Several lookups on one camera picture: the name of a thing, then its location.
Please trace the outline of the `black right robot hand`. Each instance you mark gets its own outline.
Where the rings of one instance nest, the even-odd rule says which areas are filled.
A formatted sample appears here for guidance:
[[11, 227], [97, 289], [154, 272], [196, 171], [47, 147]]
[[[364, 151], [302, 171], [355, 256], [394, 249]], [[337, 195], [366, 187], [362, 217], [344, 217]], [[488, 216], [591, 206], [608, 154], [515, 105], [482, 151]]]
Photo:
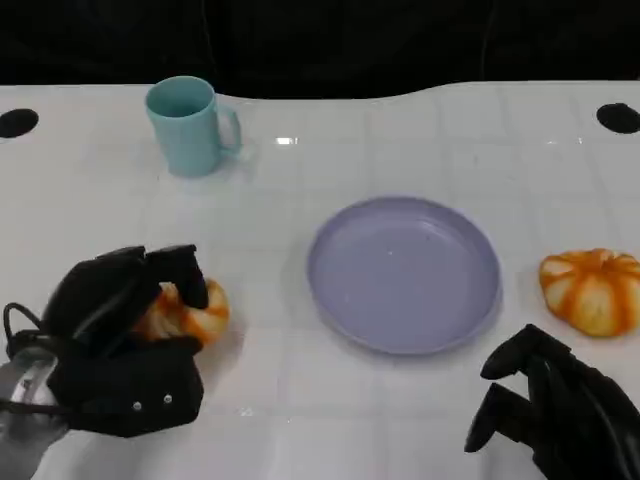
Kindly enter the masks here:
[[527, 445], [548, 479], [636, 479], [639, 411], [610, 377], [528, 324], [487, 358], [491, 385], [467, 434], [474, 453], [491, 437]]

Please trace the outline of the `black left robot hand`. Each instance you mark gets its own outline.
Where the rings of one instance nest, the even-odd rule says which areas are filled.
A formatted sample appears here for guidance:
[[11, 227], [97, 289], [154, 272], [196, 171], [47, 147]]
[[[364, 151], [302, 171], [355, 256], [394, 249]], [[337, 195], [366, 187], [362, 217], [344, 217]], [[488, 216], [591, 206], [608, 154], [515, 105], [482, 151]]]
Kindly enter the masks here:
[[173, 284], [186, 305], [204, 308], [208, 293], [193, 244], [148, 252], [124, 247], [76, 264], [50, 297], [41, 329], [91, 356], [119, 345], [161, 293]]

